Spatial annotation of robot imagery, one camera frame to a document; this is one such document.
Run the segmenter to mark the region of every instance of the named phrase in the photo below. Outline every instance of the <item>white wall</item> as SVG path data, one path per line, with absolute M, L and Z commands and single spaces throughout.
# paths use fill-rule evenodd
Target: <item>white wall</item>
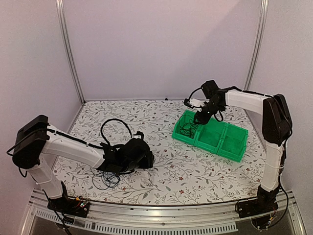
M 79 109 L 54 0 L 0 1 L 0 234 L 18 234 L 34 183 L 5 152 L 39 114 L 67 130 Z
M 313 234 L 313 1 L 272 0 L 251 90 L 283 94 L 291 112 L 283 183 Z M 258 116 L 253 122 L 261 129 Z
M 67 0 L 64 6 L 86 100 L 164 99 L 186 98 L 211 79 L 244 86 L 261 1 Z

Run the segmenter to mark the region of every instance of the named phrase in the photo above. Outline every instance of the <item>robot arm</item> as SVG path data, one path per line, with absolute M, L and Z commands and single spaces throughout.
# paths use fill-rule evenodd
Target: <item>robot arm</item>
M 143 134 L 138 132 L 136 135 L 141 138 L 133 138 L 126 144 L 101 143 L 98 146 L 58 130 L 48 123 L 48 117 L 40 115 L 18 131 L 16 144 L 7 153 L 12 156 L 13 163 L 25 169 L 44 190 L 49 198 L 49 209 L 86 217 L 88 200 L 79 198 L 77 202 L 68 198 L 65 185 L 55 177 L 45 158 L 58 155 L 115 174 L 151 168 L 154 156 L 143 140 Z
M 242 91 L 236 87 L 220 89 L 215 81 L 207 81 L 201 86 L 209 102 L 185 99 L 184 104 L 197 108 L 194 122 L 207 124 L 217 112 L 225 111 L 226 106 L 243 108 L 263 116 L 262 133 L 266 141 L 267 158 L 258 199 L 251 205 L 239 203 L 240 217 L 271 211 L 277 207 L 276 194 L 280 188 L 280 175 L 286 158 L 286 142 L 291 135 L 292 122 L 283 95 L 274 96 Z

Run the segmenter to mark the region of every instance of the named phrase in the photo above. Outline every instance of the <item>leaf pattern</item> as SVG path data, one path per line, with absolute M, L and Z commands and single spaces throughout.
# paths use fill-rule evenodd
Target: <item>leaf pattern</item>
M 240 163 L 172 139 L 171 135 L 186 107 L 182 101 L 97 101 L 87 102 L 72 135 L 92 143 L 103 141 L 101 124 L 120 118 L 133 133 L 142 131 L 154 156 L 154 168 L 122 175 L 115 188 L 100 181 L 95 187 L 91 168 L 59 157 L 54 167 L 69 195 L 93 200 L 144 205 L 181 205 L 225 202 L 253 197 L 264 172 L 265 152 L 244 110 L 228 107 L 224 120 L 249 131 L 247 149 Z M 127 129 L 109 122 L 104 134 L 111 144 L 126 143 Z

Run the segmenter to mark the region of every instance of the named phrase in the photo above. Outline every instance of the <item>black cable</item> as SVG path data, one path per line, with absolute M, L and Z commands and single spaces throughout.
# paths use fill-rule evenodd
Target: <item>black cable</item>
M 130 171 L 127 171 L 127 172 L 120 172 L 119 175 L 129 175 L 129 174 L 132 174 L 134 173 L 135 169 L 132 169 Z
M 275 101 L 276 104 L 277 104 L 277 107 L 278 107 L 279 111 L 281 112 L 281 114 L 283 115 L 284 119 L 286 120 L 288 126 L 290 127 L 290 134 L 289 134 L 289 136 L 286 138 L 286 140 L 292 135 L 292 124 L 289 122 L 288 118 L 287 118 L 286 115 L 285 115 L 285 112 L 284 112 L 283 109 L 280 107 L 280 104 L 279 104 L 278 100 L 277 100 L 274 96 L 268 95 L 268 94 L 262 94 L 262 93 L 258 93 L 258 92 L 253 92 L 253 91 L 241 90 L 241 89 L 239 89 L 238 87 L 235 87 L 235 86 L 232 86 L 232 87 L 230 87 L 230 88 L 232 88 L 232 89 L 234 89 L 234 90 L 237 90 L 237 91 L 240 91 L 240 92 L 244 92 L 244 93 L 258 94 L 258 95 L 262 95 L 262 96 L 265 96 L 265 97 L 273 98 L 274 101 Z
M 220 110 L 219 110 L 219 114 L 220 114 L 220 116 L 221 116 L 221 120 L 218 120 L 218 118 L 216 117 L 216 114 L 215 114 L 214 117 L 215 117 L 216 121 L 219 121 L 219 122 L 224 121 L 223 114 L 221 113 Z
M 93 176 L 91 178 L 92 184 L 99 190 L 107 190 L 109 188 L 115 188 L 121 180 L 120 176 L 113 172 L 101 171 L 101 172 L 95 173 L 92 171 L 92 168 L 90 170 L 93 173 Z M 106 188 L 100 188 L 96 185 L 95 178 L 97 177 L 100 177 L 102 183 L 106 186 Z
M 13 156 L 13 154 L 10 153 L 13 149 L 15 149 L 25 139 L 27 139 L 31 135 L 34 135 L 35 133 L 40 132 L 40 131 L 46 131 L 46 129 L 45 128 L 40 128 L 40 129 L 37 129 L 37 130 L 34 130 L 34 131 L 30 132 L 27 136 L 25 136 L 23 139 L 21 139 L 19 142 L 17 142 L 14 146 L 12 146 L 8 151 L 6 151 L 6 154 L 9 155 L 9 156 Z
M 23 175 L 23 173 L 22 173 L 22 171 L 21 171 L 21 168 L 19 167 L 19 172 L 20 172 L 20 174 L 21 174 L 21 176 L 23 176 L 24 178 L 26 178 L 27 177 L 27 171 L 25 172 L 25 174 Z
M 286 208 L 285 208 L 285 211 L 283 213 L 283 215 L 279 218 L 279 220 L 275 223 L 275 224 L 270 224 L 268 226 L 268 228 L 271 228 L 271 227 L 274 227 L 276 224 L 278 224 L 285 216 L 285 214 L 287 213 L 287 210 L 288 210 L 288 205 L 289 205 L 289 197 L 288 197 L 288 194 L 287 192 L 285 191 L 285 189 L 283 188 L 281 182 L 280 182 L 280 176 L 278 176 L 278 183 L 279 183 L 279 186 L 280 188 L 282 189 L 282 191 L 284 192 L 284 194 L 286 195 L 286 198 L 287 198 L 287 205 L 286 205 Z
M 55 131 L 55 130 L 52 130 L 52 129 L 47 129 L 47 131 L 49 131 L 49 132 L 51 132 L 53 134 L 59 135 L 59 136 L 63 136 L 63 137 L 69 138 L 70 140 L 77 141 L 79 143 L 88 145 L 88 146 L 93 147 L 93 148 L 103 149 L 103 147 L 101 147 L 101 146 L 98 146 L 98 145 L 95 145 L 95 144 L 92 144 L 92 143 L 87 143 L 86 141 L 84 141 L 84 140 L 82 140 L 80 138 L 76 138 L 74 136 L 68 135 L 68 134 L 60 132 L 60 131 Z
M 123 120 L 117 119 L 117 118 L 108 119 L 108 120 L 106 120 L 106 121 L 102 124 L 102 126 L 101 126 L 101 128 L 100 128 L 100 134 L 101 134 L 102 138 L 105 140 L 105 142 L 107 142 L 108 145 L 111 145 L 111 144 L 110 144 L 110 142 L 107 140 L 107 138 L 106 138 L 106 137 L 104 136 L 104 134 L 103 134 L 103 127 L 104 127 L 105 124 L 107 124 L 109 121 L 119 121 L 119 122 L 121 122 L 121 123 L 124 124 L 124 126 L 127 128 L 129 134 L 131 135 L 131 138 L 133 137 L 132 131 L 130 130 L 130 128 L 128 127 L 128 125 L 127 125 Z
M 51 207 L 52 207 L 52 210 L 54 211 L 54 213 L 56 214 L 56 216 L 59 218 L 59 220 L 62 222 L 62 225 L 63 225 L 63 229 L 64 231 L 66 232 L 67 235 L 72 235 L 72 233 L 68 230 L 64 220 L 59 216 L 59 214 L 57 213 L 57 211 L 55 210 L 53 204 L 52 204 L 52 201 L 51 199 L 48 197 L 47 193 L 45 192 L 45 190 L 43 189 L 44 193 L 45 193 L 45 196 L 48 200 L 48 202 L 50 203 Z
M 79 196 L 78 198 L 79 198 L 79 202 L 77 203 L 76 206 L 72 206 L 71 208 L 69 208 L 71 204 L 68 204 L 65 208 L 63 208 L 63 212 L 61 214 L 63 216 L 64 221 L 71 223 L 71 224 L 74 223 L 75 220 L 73 218 L 67 217 L 65 214 L 72 214 L 81 209 L 80 204 L 83 202 L 82 200 L 83 197 Z
M 189 122 L 184 123 L 183 126 L 181 126 L 180 122 L 178 121 L 179 133 L 184 135 L 184 136 L 187 136 L 187 137 L 193 139 L 199 124 L 195 124 L 193 122 L 193 118 L 194 117 L 191 116 L 191 115 L 183 115 L 183 116 L 181 116 L 181 118 L 183 118 L 183 117 L 190 117 L 190 120 L 189 120 Z
M 198 91 L 198 90 L 200 90 L 200 89 L 201 89 L 201 87 L 199 87 L 199 88 L 195 89 L 193 92 L 191 92 L 191 94 L 190 94 L 188 100 L 190 101 L 192 95 L 193 95 L 196 91 Z

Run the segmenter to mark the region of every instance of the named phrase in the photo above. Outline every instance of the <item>green plastic bin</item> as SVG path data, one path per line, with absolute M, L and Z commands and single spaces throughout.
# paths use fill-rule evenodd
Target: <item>green plastic bin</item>
M 174 131 L 172 134 L 172 138 L 194 145 L 196 138 L 198 137 L 199 132 L 197 132 L 198 129 L 201 129 L 202 126 L 198 125 L 196 127 L 196 129 L 193 129 L 191 132 L 193 135 L 190 136 L 186 136 L 183 135 L 183 133 L 181 132 L 181 128 L 183 127 L 188 127 L 189 123 L 193 123 L 194 121 L 194 115 L 196 113 L 189 111 L 189 110 L 185 110 L 185 112 L 183 113 L 183 115 L 179 118 L 178 122 L 176 123 L 175 127 L 174 127 Z
M 206 125 L 202 125 L 195 146 L 217 154 L 226 129 L 226 122 L 218 122 L 215 118 L 211 118 Z
M 247 138 L 248 131 L 246 129 L 228 124 L 224 139 L 222 140 L 217 154 L 233 161 L 240 162 L 246 151 Z
M 194 125 L 195 113 L 186 110 L 174 127 L 172 137 L 176 140 L 205 149 L 214 154 L 240 162 L 245 151 L 248 131 L 227 122 L 218 122 L 215 118 L 206 125 Z M 181 128 L 193 128 L 188 136 Z

